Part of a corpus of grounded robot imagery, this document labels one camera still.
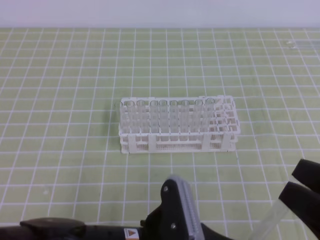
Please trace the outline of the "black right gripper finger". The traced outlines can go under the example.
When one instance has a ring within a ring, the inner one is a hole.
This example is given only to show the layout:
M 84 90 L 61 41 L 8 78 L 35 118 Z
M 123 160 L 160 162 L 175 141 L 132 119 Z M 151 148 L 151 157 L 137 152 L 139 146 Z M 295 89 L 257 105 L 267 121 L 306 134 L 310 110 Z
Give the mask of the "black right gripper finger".
M 320 195 L 302 185 L 288 182 L 278 199 L 316 236 L 320 236 Z
M 319 163 L 307 159 L 300 159 L 291 175 L 313 192 L 320 192 Z

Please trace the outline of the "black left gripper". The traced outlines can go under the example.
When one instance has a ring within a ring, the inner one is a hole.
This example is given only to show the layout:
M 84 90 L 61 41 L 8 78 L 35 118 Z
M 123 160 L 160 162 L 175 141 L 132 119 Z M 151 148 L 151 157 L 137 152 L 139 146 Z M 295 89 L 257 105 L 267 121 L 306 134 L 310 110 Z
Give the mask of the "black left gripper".
M 140 222 L 142 240 L 188 240 L 178 187 L 173 180 L 166 179 L 160 191 L 161 204 L 145 220 Z M 204 240 L 228 240 L 201 223 Z

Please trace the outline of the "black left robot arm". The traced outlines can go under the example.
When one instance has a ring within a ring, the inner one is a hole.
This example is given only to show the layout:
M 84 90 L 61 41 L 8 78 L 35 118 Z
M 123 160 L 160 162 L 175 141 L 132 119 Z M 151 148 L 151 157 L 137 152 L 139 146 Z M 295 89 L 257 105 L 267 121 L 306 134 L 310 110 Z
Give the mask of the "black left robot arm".
M 226 240 L 200 221 L 189 183 L 171 175 L 160 190 L 161 203 L 139 227 L 91 225 L 43 217 L 0 229 L 2 240 Z

